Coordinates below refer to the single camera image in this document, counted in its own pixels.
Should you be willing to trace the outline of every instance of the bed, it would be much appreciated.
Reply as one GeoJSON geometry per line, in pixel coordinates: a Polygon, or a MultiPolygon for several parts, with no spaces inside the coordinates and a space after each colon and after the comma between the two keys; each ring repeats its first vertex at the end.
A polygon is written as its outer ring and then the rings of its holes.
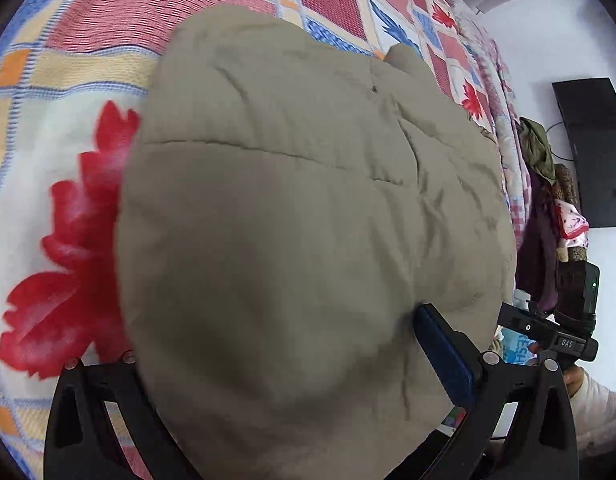
{"type": "MultiPolygon", "coordinates": [[[[382,58],[411,46],[441,91],[492,132],[517,245],[530,181],[514,93],[496,44],[461,0],[25,0],[0,38],[0,437],[42,477],[63,363],[114,361],[130,345],[113,253],[123,162],[173,28],[229,3],[279,16],[317,41],[382,58]]],[[[123,450],[149,478],[123,421],[123,450]]]]}

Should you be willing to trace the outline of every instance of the black cable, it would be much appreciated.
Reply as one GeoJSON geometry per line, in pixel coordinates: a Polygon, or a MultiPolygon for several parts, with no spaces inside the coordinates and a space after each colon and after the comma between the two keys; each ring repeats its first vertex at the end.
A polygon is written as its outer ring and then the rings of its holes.
{"type": "MultiPolygon", "coordinates": [[[[552,124],[552,126],[550,126],[547,130],[546,130],[546,135],[548,135],[548,132],[554,128],[555,126],[559,126],[560,124],[563,124],[563,121],[559,121],[558,123],[554,123],[552,124]]],[[[573,158],[564,158],[563,156],[558,156],[555,152],[552,151],[552,147],[550,147],[550,153],[552,153],[552,156],[556,156],[556,158],[560,159],[560,160],[567,160],[568,162],[574,162],[573,158]]]]}

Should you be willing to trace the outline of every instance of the khaki garment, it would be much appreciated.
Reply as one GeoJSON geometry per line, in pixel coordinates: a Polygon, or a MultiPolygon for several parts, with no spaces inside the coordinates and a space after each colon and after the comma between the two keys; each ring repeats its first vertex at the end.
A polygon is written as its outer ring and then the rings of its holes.
{"type": "Polygon", "coordinates": [[[494,142],[407,46],[385,62],[212,7],[159,62],[124,177],[121,301],[206,480],[379,480],[451,404],[409,328],[486,349],[514,236],[494,142]]]}

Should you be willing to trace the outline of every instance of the white wall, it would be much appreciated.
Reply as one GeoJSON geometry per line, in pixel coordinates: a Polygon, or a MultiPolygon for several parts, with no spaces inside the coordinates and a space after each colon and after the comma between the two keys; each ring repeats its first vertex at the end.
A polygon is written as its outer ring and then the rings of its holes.
{"type": "MultiPolygon", "coordinates": [[[[561,121],[555,81],[609,77],[616,90],[616,26],[598,0],[514,0],[479,18],[508,65],[520,115],[546,128],[561,121]]],[[[557,155],[572,158],[563,126],[549,139],[557,155]]],[[[616,390],[616,228],[593,229],[589,239],[588,259],[601,269],[594,333],[600,350],[585,368],[616,390]]]]}

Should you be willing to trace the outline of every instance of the screw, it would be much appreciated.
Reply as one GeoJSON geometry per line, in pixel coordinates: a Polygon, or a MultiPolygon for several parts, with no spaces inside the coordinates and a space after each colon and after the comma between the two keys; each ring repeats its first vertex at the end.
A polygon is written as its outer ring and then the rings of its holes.
{"type": "Polygon", "coordinates": [[[554,359],[546,359],[543,361],[543,365],[551,372],[556,372],[558,370],[558,365],[554,359]]]}
{"type": "Polygon", "coordinates": [[[127,365],[131,365],[132,363],[134,363],[134,352],[132,350],[129,350],[124,354],[122,359],[124,360],[124,363],[126,363],[127,365]]]}
{"type": "Polygon", "coordinates": [[[78,364],[79,364],[79,359],[77,359],[76,357],[72,357],[64,363],[64,368],[66,370],[73,370],[77,367],[78,364]]]}
{"type": "Polygon", "coordinates": [[[485,354],[483,354],[483,361],[489,365],[496,365],[501,359],[499,359],[499,356],[494,352],[485,352],[485,354]]]}

